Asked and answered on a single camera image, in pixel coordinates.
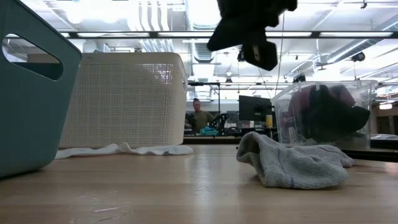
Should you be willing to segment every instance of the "table surface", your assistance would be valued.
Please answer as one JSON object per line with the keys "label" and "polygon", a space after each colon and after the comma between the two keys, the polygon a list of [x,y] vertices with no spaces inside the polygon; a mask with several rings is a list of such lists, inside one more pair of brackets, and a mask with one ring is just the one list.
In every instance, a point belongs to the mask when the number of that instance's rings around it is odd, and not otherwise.
{"label": "table surface", "polygon": [[357,161],[324,190],[264,188],[235,146],[54,161],[0,180],[0,223],[398,223],[398,164]]}

